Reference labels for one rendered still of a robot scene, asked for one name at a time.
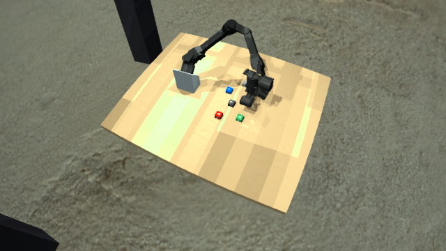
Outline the green block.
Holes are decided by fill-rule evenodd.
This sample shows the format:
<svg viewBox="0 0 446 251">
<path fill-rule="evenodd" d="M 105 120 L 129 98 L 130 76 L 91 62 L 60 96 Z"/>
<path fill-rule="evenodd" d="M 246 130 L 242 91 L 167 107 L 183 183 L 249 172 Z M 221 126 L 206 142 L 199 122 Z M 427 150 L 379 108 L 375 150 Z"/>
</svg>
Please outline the green block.
<svg viewBox="0 0 446 251">
<path fill-rule="evenodd" d="M 236 117 L 236 121 L 242 122 L 244 119 L 244 116 L 242 114 L 238 114 Z"/>
</svg>

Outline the red block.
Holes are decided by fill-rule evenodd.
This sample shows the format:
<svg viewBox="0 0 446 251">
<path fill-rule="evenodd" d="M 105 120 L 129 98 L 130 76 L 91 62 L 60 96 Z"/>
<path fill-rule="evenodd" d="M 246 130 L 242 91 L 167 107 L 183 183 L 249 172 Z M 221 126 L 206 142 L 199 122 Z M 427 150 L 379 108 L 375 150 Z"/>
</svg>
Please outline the red block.
<svg viewBox="0 0 446 251">
<path fill-rule="evenodd" d="M 215 114 L 215 118 L 217 118 L 217 119 L 221 119 L 222 116 L 223 116 L 223 113 L 219 112 L 219 111 L 217 111 L 216 114 Z"/>
</svg>

